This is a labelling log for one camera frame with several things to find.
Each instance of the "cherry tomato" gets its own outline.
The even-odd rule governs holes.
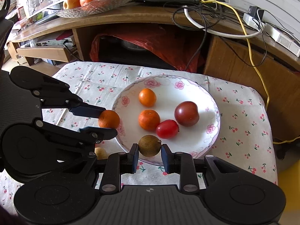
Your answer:
[[[158,135],[158,137],[162,139],[173,138],[174,136],[176,136],[178,132],[179,132],[179,126],[172,119],[168,119],[161,122],[156,128],[156,134]]]

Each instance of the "power strip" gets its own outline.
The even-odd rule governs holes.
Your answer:
[[[259,25],[259,21],[252,17],[251,15],[247,14],[247,13],[244,13],[244,16],[243,16],[243,21],[248,25],[250,26],[251,28],[254,28],[256,30],[259,30],[257,24]]]

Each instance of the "router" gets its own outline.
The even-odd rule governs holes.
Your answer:
[[[285,34],[274,28],[269,24],[265,24],[265,32],[269,34],[277,43],[288,49],[290,52],[295,54],[297,57],[300,56],[300,46],[292,41]]]

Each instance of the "apple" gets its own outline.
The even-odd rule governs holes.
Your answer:
[[[80,7],[79,0],[64,0],[62,6],[64,9],[72,9],[76,7]]]

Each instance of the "white tablecloth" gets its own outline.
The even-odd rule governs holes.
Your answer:
[[[53,77],[68,83],[70,90],[84,102],[111,109],[118,94],[129,84],[159,74],[193,80],[215,99],[221,115],[221,128],[208,154],[277,183],[270,123],[261,96],[250,87],[194,73],[93,62],[67,64]],[[43,119],[74,131],[86,126],[98,127],[97,119],[77,117],[66,109],[44,109]],[[103,141],[97,147],[105,148],[109,154],[123,151],[115,139]],[[198,180],[200,187],[205,188],[200,173]],[[0,182],[1,205],[15,213],[13,197],[21,184],[11,179],[6,171],[0,174]],[[163,166],[139,161],[136,174],[122,175],[121,182],[132,185],[179,185],[179,175],[168,175]]]

